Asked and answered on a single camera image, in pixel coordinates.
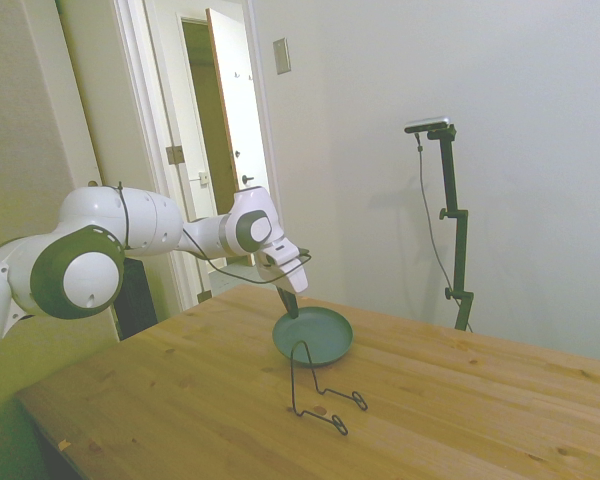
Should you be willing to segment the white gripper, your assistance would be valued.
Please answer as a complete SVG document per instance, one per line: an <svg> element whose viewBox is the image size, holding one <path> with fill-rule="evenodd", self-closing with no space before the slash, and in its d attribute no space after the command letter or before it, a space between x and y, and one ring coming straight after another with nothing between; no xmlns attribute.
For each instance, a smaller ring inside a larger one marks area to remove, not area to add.
<svg viewBox="0 0 600 480"><path fill-rule="evenodd" d="M255 255L256 268L261 279L275 285L277 293L291 319L299 316L296 294L308 288L308 279L303 261L299 256L285 260L271 254L258 252Z"/></svg>

